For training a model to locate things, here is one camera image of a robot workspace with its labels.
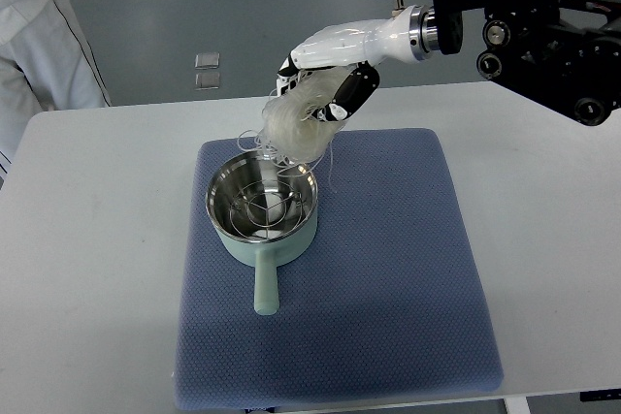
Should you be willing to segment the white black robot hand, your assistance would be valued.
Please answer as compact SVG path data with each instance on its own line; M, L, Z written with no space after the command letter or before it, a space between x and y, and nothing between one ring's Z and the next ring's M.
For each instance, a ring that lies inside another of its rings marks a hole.
M334 95L310 113L319 121L345 121L378 88L377 65L387 59L420 62L439 48L435 11L426 6L407 7L390 19L328 26L289 53L278 70L277 95L316 71L346 68L349 74Z

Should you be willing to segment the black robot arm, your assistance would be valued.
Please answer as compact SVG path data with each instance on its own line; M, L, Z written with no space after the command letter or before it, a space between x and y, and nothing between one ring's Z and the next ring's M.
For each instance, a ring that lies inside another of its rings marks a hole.
M619 109L619 1L432 1L444 54L461 48L463 12L484 12L485 79L586 126Z

